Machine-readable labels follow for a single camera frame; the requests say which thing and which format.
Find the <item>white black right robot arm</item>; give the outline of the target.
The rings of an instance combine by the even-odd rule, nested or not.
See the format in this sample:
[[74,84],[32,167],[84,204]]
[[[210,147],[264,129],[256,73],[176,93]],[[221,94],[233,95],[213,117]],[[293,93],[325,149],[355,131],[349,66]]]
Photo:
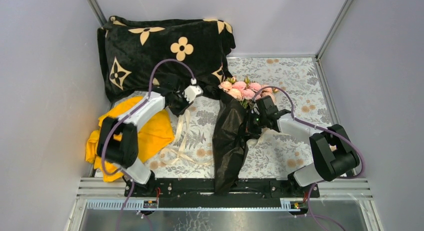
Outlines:
[[310,147],[313,162],[290,173],[278,187],[293,197],[309,194],[313,183],[331,182],[360,165],[360,157],[341,125],[314,126],[296,118],[292,111],[278,109],[269,96],[256,101],[246,131],[258,139],[264,128],[293,136]]

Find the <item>pink fake flower bunch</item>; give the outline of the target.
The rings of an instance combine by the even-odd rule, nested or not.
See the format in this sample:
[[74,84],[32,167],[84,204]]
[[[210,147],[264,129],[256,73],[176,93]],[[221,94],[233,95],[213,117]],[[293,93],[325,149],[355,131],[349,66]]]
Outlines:
[[256,81],[250,80],[247,76],[243,80],[237,80],[235,77],[227,77],[218,85],[219,89],[238,100],[240,104],[247,108],[253,104],[253,101],[271,97],[276,104],[276,89],[268,87],[267,84],[259,84]]

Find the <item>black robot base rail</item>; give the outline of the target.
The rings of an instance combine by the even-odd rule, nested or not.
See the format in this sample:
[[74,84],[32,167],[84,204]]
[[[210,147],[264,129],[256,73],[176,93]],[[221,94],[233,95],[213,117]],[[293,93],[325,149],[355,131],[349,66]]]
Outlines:
[[281,199],[301,203],[319,198],[317,187],[295,187],[289,180],[275,178],[239,179],[229,192],[214,191],[212,178],[154,178],[147,184],[125,180],[125,197],[153,198],[159,208],[280,208]]

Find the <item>cream satin ribbon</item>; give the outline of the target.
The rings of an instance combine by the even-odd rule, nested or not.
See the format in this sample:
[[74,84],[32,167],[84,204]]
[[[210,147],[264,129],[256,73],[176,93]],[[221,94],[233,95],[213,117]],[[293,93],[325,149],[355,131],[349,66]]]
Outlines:
[[[189,110],[185,110],[184,113],[178,117],[173,142],[159,152],[159,160],[162,163],[170,166],[182,159],[199,166],[211,166],[213,164],[213,158],[206,162],[199,162],[186,154],[185,149],[188,140],[188,133],[190,131],[190,121],[191,113]],[[166,160],[165,157],[167,153],[174,154],[175,158]]]

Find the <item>black wrapping paper sheet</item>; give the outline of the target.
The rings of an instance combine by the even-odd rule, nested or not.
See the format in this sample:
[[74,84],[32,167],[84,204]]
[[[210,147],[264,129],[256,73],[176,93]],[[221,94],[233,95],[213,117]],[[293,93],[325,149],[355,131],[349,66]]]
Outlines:
[[247,130],[251,112],[250,107],[245,108],[228,93],[220,92],[212,135],[215,194],[227,194],[239,179],[249,152],[247,141],[252,138]]

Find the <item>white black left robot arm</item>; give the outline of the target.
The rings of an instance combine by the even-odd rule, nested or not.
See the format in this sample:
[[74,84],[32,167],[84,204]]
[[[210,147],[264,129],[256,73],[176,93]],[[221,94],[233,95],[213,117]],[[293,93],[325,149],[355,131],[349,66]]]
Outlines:
[[180,116],[202,94],[195,79],[187,87],[182,84],[175,74],[163,81],[154,78],[145,96],[128,99],[100,118],[95,165],[105,182],[126,176],[142,196],[154,193],[154,174],[144,163],[173,141],[165,109]]

